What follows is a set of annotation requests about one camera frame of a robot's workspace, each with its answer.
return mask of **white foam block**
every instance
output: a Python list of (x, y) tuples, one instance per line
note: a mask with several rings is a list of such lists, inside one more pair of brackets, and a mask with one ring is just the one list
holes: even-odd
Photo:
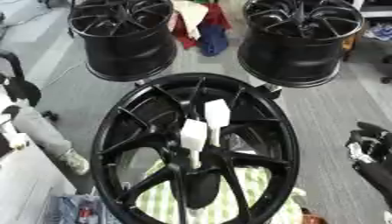
[(181, 132), (181, 146), (192, 151), (202, 151), (207, 140), (207, 124), (187, 119)]
[(230, 108), (223, 99), (206, 102), (204, 114), (211, 129), (225, 127), (230, 124)]

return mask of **gray carpet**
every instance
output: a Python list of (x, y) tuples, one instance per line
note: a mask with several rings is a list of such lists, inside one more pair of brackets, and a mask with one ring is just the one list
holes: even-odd
[[(22, 0), (16, 6), (7, 5), (4, 10), (10, 14), (9, 21), (18, 21), (42, 11), (36, 5), (32, 0)], [(81, 39), (67, 36), (67, 11), (59, 9), (55, 12), (58, 14), (51, 13), (27, 24), (26, 28), (11, 30), (1, 47), (20, 55), (27, 79), (43, 88), (38, 109), (59, 113), (60, 132), (73, 142), (79, 153), (88, 157), (101, 119), (134, 85), (107, 82), (91, 75), (84, 66)], [(210, 72), (249, 81), (249, 75), (236, 62), (236, 50), (241, 43), (238, 32), (243, 30), (239, 27), (234, 26), (237, 33), (230, 35), (230, 47), (214, 58), (201, 56), (196, 48), (184, 51), (178, 45), (175, 62), (159, 76)], [(379, 82), (380, 77), (392, 70), (392, 65), (380, 63), (389, 49), (392, 49), (389, 44), (364, 39), (351, 61), (342, 64), (336, 80), (321, 87), (285, 88), (278, 101), (292, 121), (301, 145), (297, 186), (307, 191), (306, 206), (329, 223), (383, 223), (386, 206), (382, 197), (353, 171), (344, 143), (358, 121), (377, 123), (392, 130), (389, 98), (392, 87)], [(70, 67), (75, 68), (58, 80)], [(3, 62), (0, 68), (9, 69)], [(91, 190), (90, 178), (78, 178), (63, 170), (81, 192)]]

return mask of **black chair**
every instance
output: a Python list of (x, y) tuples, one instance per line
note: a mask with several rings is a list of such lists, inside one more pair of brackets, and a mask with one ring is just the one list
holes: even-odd
[[(0, 58), (5, 59), (10, 63), (12, 72), (14, 73), (14, 80), (17, 82), (18, 87), (21, 89), (21, 91), (23, 91), (24, 95), (29, 100), (30, 105), (32, 107), (37, 106), (39, 100), (41, 99), (41, 91), (34, 84), (25, 80), (25, 75), (22, 67), (20, 66), (20, 60), (18, 56), (12, 52), (0, 50)], [(59, 120), (59, 116), (50, 110), (43, 112), (42, 116), (50, 119), (53, 122)]]
[[(384, 64), (391, 64), (392, 63), (392, 54), (385, 56), (382, 59), (382, 63)], [(392, 76), (386, 76), (381, 78), (381, 83), (389, 84), (392, 81)]]

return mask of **black wheel rim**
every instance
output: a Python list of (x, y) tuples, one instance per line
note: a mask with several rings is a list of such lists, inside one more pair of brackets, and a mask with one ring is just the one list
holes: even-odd
[[(203, 120), (199, 105), (205, 99), (216, 97), (229, 102), (234, 113), (231, 124), (222, 130), (222, 137), (253, 130), (256, 138), (249, 138), (251, 145), (259, 144), (257, 141), (261, 140), (257, 138), (261, 135), (264, 135), (264, 140), (270, 139), (265, 143), (274, 145), (270, 147), (268, 156), (236, 153), (225, 150), (225, 146), (206, 147), (201, 159), (203, 164), (206, 162), (209, 165), (202, 165), (198, 170), (190, 170), (184, 165), (181, 160), (186, 153), (179, 147), (179, 128), (186, 118)], [(143, 116), (151, 109), (144, 107), (151, 101), (164, 102), (168, 108), (164, 109), (164, 113), (154, 110), (151, 113), (156, 114), (150, 118), (159, 119), (171, 114), (171, 119), (161, 123), (145, 120)], [(253, 112), (246, 114), (248, 119), (244, 120), (243, 111), (247, 108), (247, 112)], [(128, 125), (132, 123), (131, 126), (135, 128), (128, 129), (129, 133), (122, 133), (122, 137), (115, 140), (120, 136), (120, 132), (116, 132), (121, 128), (118, 124), (124, 118)], [(154, 149), (166, 166), (124, 191), (116, 176), (116, 161), (123, 152), (141, 146)], [(94, 140), (91, 163), (94, 181), (104, 203), (123, 223), (162, 223), (137, 208), (136, 200), (142, 192), (164, 181), (171, 181), (179, 189), (173, 194), (177, 196), (180, 223), (186, 223), (186, 179), (194, 174), (210, 172), (219, 173), (227, 180), (237, 200), (239, 214), (227, 223), (264, 223), (290, 195), (298, 175), (298, 154), (298, 142), (291, 124), (273, 101), (239, 80), (210, 73), (182, 73), (154, 80), (125, 95), (101, 123)], [(248, 206), (234, 173), (234, 167), (243, 166), (266, 167), (272, 174), (267, 189), (252, 207)]]
[(165, 25), (172, 4), (165, 0), (88, 0), (72, 9), (71, 27), (89, 37), (123, 37)]
[(250, 0), (244, 15), (254, 29), (294, 39), (344, 39), (363, 25), (361, 14), (341, 0)]

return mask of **shoe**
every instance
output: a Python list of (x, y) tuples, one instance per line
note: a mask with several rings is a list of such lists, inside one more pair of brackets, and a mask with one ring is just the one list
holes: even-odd
[(65, 162), (78, 175), (85, 175), (90, 170), (90, 163), (75, 150), (67, 151), (59, 160)]

